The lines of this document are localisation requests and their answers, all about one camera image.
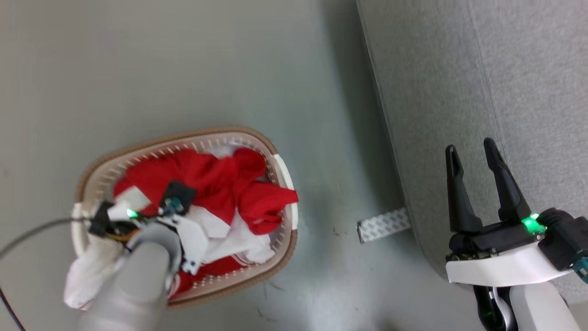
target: green light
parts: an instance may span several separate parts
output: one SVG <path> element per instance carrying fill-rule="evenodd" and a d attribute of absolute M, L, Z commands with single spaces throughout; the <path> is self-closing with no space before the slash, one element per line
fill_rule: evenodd
<path fill-rule="evenodd" d="M 139 214 L 137 214 L 136 212 L 134 212 L 133 210 L 127 209 L 126 210 L 126 215 L 130 218 L 130 219 L 135 219 L 137 217 L 139 217 Z"/>
<path fill-rule="evenodd" d="M 537 223 L 537 218 L 539 214 L 531 214 L 526 219 L 522 220 L 524 226 L 527 227 L 527 231 L 530 234 L 542 234 L 545 232 L 545 226 Z"/>

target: basket rim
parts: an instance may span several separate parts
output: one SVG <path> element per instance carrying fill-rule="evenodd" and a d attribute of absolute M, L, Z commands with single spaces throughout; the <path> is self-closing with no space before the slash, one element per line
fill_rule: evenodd
<path fill-rule="evenodd" d="M 175 135 L 169 135 L 169 136 L 162 137 L 162 138 L 156 138 L 156 139 L 148 140 L 148 141 L 145 141 L 145 142 L 142 142 L 139 144 L 135 144 L 135 145 L 132 145 L 129 147 L 121 148 L 120 150 L 116 150 L 114 152 L 111 152 L 111 153 L 97 159 L 92 164 L 90 164 L 88 166 L 88 168 L 86 168 L 86 170 L 84 171 L 84 173 L 82 174 L 82 176 L 80 178 L 80 181 L 78 182 L 78 187 L 76 189 L 76 194 L 75 194 L 75 202 L 76 203 L 83 202 L 85 187 L 88 183 L 90 176 L 94 173 L 94 171 L 98 167 L 100 167 L 105 162 L 112 160 L 113 158 L 117 158 L 117 157 L 123 156 L 125 154 L 131 153 L 136 150 L 143 149 L 143 148 L 148 148 L 153 145 L 168 143 L 168 142 L 174 141 L 174 140 L 190 138 L 190 137 L 195 137 L 195 136 L 199 136 L 199 135 L 219 134 L 219 133 L 245 133 L 245 134 L 252 135 L 255 138 L 259 139 L 268 148 L 268 150 L 272 154 L 278 153 L 276 147 L 265 135 L 258 132 L 257 130 L 254 130 L 254 129 L 251 129 L 248 127 L 241 127 L 241 126 L 207 128 L 207 129 L 189 131 L 189 132 L 175 134 Z M 181 309 L 181 308 L 185 308 L 185 307 L 189 307 L 189 306 L 194 306 L 197 304 L 202 304 L 205 302 L 210 302 L 212 300 L 215 300 L 215 299 L 218 299 L 221 297 L 229 296 L 229 295 L 236 293 L 240 290 L 243 290 L 249 286 L 253 286 L 254 284 L 264 282 L 265 280 L 271 278 L 272 276 L 274 276 L 277 272 L 279 272 L 280 270 L 282 270 L 286 266 L 286 264 L 288 263 L 288 261 L 292 257 L 292 254 L 294 253 L 294 248 L 296 247 L 297 239 L 298 239 L 298 231 L 292 230 L 292 233 L 290 235 L 290 242 L 288 244 L 288 248 L 286 249 L 286 252 L 282 256 L 282 258 L 278 261 L 278 263 L 276 263 L 276 265 L 271 267 L 269 270 L 255 276 L 255 277 L 252 277 L 250 279 L 246 279 L 240 283 L 237 283 L 237 284 L 231 285 L 229 287 L 214 291 L 212 293 L 207 293 L 203 296 L 180 300 L 177 302 L 171 302 L 168 304 L 168 309 Z"/>

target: laundry basket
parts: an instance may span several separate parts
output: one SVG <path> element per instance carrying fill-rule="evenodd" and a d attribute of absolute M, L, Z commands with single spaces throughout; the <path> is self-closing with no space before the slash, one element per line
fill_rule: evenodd
<path fill-rule="evenodd" d="M 114 184 L 125 175 L 128 167 L 142 160 L 159 158 L 186 148 L 206 153 L 210 148 L 223 144 L 239 144 L 263 154 L 269 179 L 276 185 L 294 189 L 286 164 L 264 135 L 245 127 L 212 128 L 149 141 L 102 157 L 90 165 L 80 179 L 73 217 L 89 217 L 99 201 L 112 201 Z M 88 243 L 97 239 L 88 234 L 86 225 L 72 223 L 73 246 L 78 256 L 85 252 Z M 171 298 L 169 307 L 178 308 L 207 302 L 272 277 L 286 265 L 294 252 L 297 225 L 298 205 L 294 203 L 282 211 L 282 225 L 270 235 L 271 248 L 276 254 L 269 261 L 244 267 L 223 276 L 208 277 L 202 282 L 195 283 L 191 290 Z"/>

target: floor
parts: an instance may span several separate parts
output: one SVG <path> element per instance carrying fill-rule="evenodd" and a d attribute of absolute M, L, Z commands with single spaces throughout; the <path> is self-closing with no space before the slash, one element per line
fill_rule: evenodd
<path fill-rule="evenodd" d="M 149 138 L 265 133 L 289 165 L 299 243 L 271 282 L 169 312 L 162 330 L 481 330 L 467 290 L 407 231 L 360 245 L 357 220 L 402 205 L 353 0 L 0 2 L 0 245 L 67 216 L 84 168 Z M 66 227 L 2 261 L 29 331 L 74 330 Z M 16 327 L 0 309 L 2 330 Z"/>

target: black cable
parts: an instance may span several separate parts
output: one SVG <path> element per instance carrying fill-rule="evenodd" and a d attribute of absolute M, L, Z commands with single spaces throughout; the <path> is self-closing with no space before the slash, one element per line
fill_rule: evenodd
<path fill-rule="evenodd" d="M 22 244 L 23 242 L 25 242 L 27 239 L 51 228 L 54 226 L 58 226 L 58 225 L 62 225 L 62 224 L 69 224 L 71 222 L 76 222 L 76 221 L 85 221 L 84 219 L 82 220 L 74 220 L 72 218 L 67 218 L 67 219 L 59 219 L 59 220 L 54 220 L 51 221 L 49 223 L 45 223 L 41 226 L 38 226 L 34 229 L 31 229 L 23 234 L 21 234 L 20 236 L 18 236 L 17 238 L 13 239 L 8 245 L 4 246 L 4 248 L 2 250 L 0 250 L 0 260 L 2 260 L 8 253 L 10 253 L 16 246 Z M 2 303 L 4 304 L 4 306 L 6 307 L 6 310 L 8 311 L 8 314 L 10 314 L 10 317 L 12 317 L 12 320 L 14 320 L 14 323 L 16 324 L 16 326 L 18 327 L 18 329 L 20 331 L 26 331 L 25 327 L 22 325 L 21 321 L 18 319 L 18 317 L 16 316 L 16 314 L 14 313 L 14 310 L 12 310 L 12 307 L 10 306 L 10 303 L 8 303 L 8 299 L 6 299 L 6 296 L 4 295 L 4 292 L 2 291 L 2 288 L 0 287 L 0 299 L 2 300 Z"/>

